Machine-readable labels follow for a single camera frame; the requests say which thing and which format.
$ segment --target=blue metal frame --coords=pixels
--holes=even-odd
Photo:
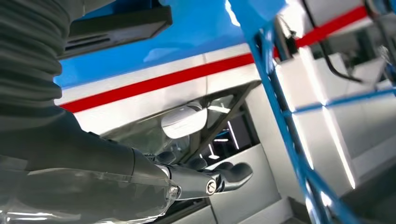
[[[255,11],[255,5],[259,0],[230,0],[233,11],[241,24],[247,43],[250,46],[253,57],[259,74],[262,78],[262,84],[269,99],[271,108],[275,115],[276,122],[279,126],[283,141],[285,143],[287,152],[289,154],[291,163],[295,170],[299,185],[305,195],[305,202],[311,221],[314,224],[330,224],[332,218],[328,208],[336,215],[342,223],[345,224],[359,224],[360,221],[353,213],[340,201],[337,195],[328,187],[323,179],[308,165],[304,154],[299,154],[298,147],[301,142],[295,132],[294,122],[288,122],[290,115],[293,113],[301,113],[309,110],[320,109],[323,105],[314,104],[307,107],[299,108],[295,112],[289,109],[282,111],[280,100],[284,97],[282,89],[279,88],[279,82],[273,67],[273,44],[275,33],[273,28],[273,21],[265,20]],[[325,106],[340,105],[349,103],[351,101],[381,96],[388,93],[393,93],[395,90],[378,91],[371,94],[362,94],[347,99],[339,99],[330,102]],[[331,200],[330,204],[325,205],[322,201],[321,195],[325,194]]]

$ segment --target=white panel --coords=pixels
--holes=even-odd
[[[261,145],[225,161],[234,165],[240,162],[249,164],[253,170],[253,177],[236,191],[210,197],[219,224],[238,223],[281,199]]]
[[[352,160],[358,177],[363,177],[396,157],[396,135]]]
[[[243,85],[255,80],[260,80],[255,64],[245,65],[239,68],[222,71],[208,78],[208,94],[219,92],[230,87]]]
[[[269,207],[257,212],[239,224],[281,224],[293,217],[288,198],[283,198]]]
[[[361,0],[306,0],[313,14],[314,20],[318,26],[331,21],[332,19],[349,12],[350,10],[362,6]],[[312,26],[305,20],[306,32],[311,30]]]
[[[304,203],[289,155],[262,85],[249,93],[246,103],[279,193]]]
[[[337,71],[347,74],[347,69],[340,54],[330,55],[330,60]],[[339,98],[347,93],[348,86],[351,84],[350,81],[335,76],[329,70],[329,66],[327,66],[323,58],[315,60],[315,65],[317,67],[318,80],[322,83],[322,90],[328,99]]]
[[[310,51],[295,55],[294,59],[276,67],[279,82],[284,89],[288,104],[293,108],[318,102],[312,82],[318,74]]]
[[[75,113],[81,128],[103,134],[205,95],[206,78],[194,79]]]
[[[296,119],[298,119],[301,131],[306,137],[314,169],[319,172],[337,195],[343,195],[351,190],[351,184],[336,148],[335,139],[330,133],[329,124],[326,122],[322,110],[297,115]],[[340,137],[341,146],[346,150],[341,133],[337,134]]]
[[[250,48],[248,44],[243,43],[236,46],[215,50],[204,54],[207,63],[215,62],[225,58],[235,57],[238,55],[243,55],[250,53]]]
[[[185,59],[173,61],[142,69],[134,72],[129,72],[123,75],[103,79],[100,81],[76,86],[62,91],[62,98],[56,99],[57,105],[65,104],[67,102],[75,101],[81,98],[92,96],[105,91],[114,90],[130,84],[135,84],[148,79],[160,77],[180,70],[189,69],[204,64],[203,55],[188,57]]]

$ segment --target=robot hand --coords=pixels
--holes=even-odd
[[[205,169],[206,161],[201,158],[191,160],[187,164],[170,165],[176,159],[172,152],[148,156],[154,163],[163,162],[157,166],[176,183],[178,188],[176,200],[202,198],[236,190],[253,176],[251,167],[245,163],[234,166],[224,162],[215,169],[209,170]]]

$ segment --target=white stripe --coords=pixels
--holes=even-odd
[[[96,82],[72,87],[62,92],[62,98],[55,100],[57,105],[86,98],[102,92],[111,91],[123,86],[139,83],[177,71],[197,67],[206,63],[242,55],[249,52],[247,44],[240,44],[229,48],[208,52],[205,54],[184,58],[181,60],[157,65],[115,77],[106,78]]]
[[[222,91],[244,83],[259,80],[254,75],[246,75],[243,79],[239,72],[251,71],[244,66],[237,70],[228,70],[211,75],[210,93]],[[122,99],[106,105],[75,113],[75,116],[85,131],[104,134],[114,128],[148,117],[152,114],[183,105],[191,100],[206,95],[206,77],[176,84],[163,89],[147,92],[138,96]]]

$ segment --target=black cable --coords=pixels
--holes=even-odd
[[[301,0],[301,1],[302,1],[302,3],[303,3],[303,6],[304,6],[304,8],[305,8],[305,11],[307,12],[308,19],[310,20],[310,22],[311,22],[311,24],[312,24],[312,27],[315,29],[315,28],[317,27],[317,25],[316,25],[316,23],[315,23],[315,21],[314,21],[314,19],[313,19],[311,10],[309,9],[307,2],[306,2],[306,0]],[[334,75],[336,75],[336,76],[338,76],[338,77],[340,77],[340,78],[343,78],[343,79],[352,81],[352,82],[357,82],[357,83],[362,83],[362,82],[363,82],[361,79],[354,78],[354,77],[349,77],[349,76],[344,75],[344,74],[340,73],[339,71],[337,71],[337,69],[333,66],[333,63],[332,63],[332,61],[331,61],[331,59],[330,59],[330,57],[329,57],[329,53],[327,52],[326,47],[325,47],[325,44],[323,43],[323,41],[319,41],[318,43],[319,43],[319,47],[320,47],[320,49],[321,49],[321,51],[322,51],[322,53],[323,53],[323,57],[324,57],[324,59],[325,59],[325,61],[326,61],[326,64],[327,64],[327,66],[329,67],[329,70],[330,70]]]

